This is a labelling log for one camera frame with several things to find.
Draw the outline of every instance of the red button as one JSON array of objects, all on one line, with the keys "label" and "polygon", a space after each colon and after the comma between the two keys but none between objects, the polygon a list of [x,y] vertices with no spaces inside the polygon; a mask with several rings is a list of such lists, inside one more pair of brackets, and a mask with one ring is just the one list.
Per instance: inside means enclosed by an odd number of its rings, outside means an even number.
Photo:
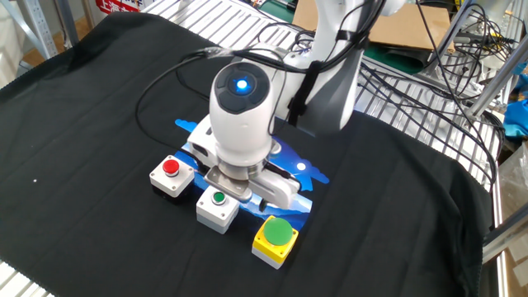
[{"label": "red button", "polygon": [[167,174],[174,174],[180,170],[180,164],[176,160],[167,160],[163,164],[163,171]]}]

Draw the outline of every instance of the blue cloth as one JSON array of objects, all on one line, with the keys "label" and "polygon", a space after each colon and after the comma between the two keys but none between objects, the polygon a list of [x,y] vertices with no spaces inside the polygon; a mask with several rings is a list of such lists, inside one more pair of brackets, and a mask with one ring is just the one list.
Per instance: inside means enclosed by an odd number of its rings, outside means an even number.
[{"label": "blue cloth", "polygon": [[504,116],[507,137],[528,135],[528,99],[509,104]]}]

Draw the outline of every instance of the emergency stop button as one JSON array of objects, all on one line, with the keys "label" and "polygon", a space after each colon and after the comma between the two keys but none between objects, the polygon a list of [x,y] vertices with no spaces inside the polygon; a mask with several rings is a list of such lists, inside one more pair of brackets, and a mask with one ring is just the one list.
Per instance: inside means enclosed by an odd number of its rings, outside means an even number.
[{"label": "emergency stop button", "polygon": [[163,171],[168,177],[175,177],[180,172],[180,164],[176,160],[167,160],[163,163]]}]

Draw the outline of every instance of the red sign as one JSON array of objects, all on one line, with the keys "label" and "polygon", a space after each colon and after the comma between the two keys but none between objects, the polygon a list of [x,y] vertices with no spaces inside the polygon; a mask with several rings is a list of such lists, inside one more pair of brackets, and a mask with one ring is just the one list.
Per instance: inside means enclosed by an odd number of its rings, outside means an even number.
[{"label": "red sign", "polygon": [[128,2],[134,3],[134,0],[96,0],[96,5],[99,10],[106,14],[111,12],[139,12],[137,7],[130,6],[127,4]]}]

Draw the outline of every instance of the black tablecloth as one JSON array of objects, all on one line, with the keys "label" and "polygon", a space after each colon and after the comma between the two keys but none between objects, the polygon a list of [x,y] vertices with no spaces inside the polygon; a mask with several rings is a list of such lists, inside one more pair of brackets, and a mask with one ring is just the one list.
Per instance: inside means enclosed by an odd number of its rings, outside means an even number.
[{"label": "black tablecloth", "polygon": [[[62,296],[464,296],[479,282],[490,197],[455,161],[359,112],[344,130],[280,137],[330,179],[279,270],[251,254],[240,214],[225,235],[195,200],[153,194],[173,148],[134,122],[142,90],[210,42],[156,16],[117,13],[79,45],[0,91],[0,258]],[[228,60],[185,68],[208,92]],[[207,103],[162,80],[141,120],[179,147]]]}]

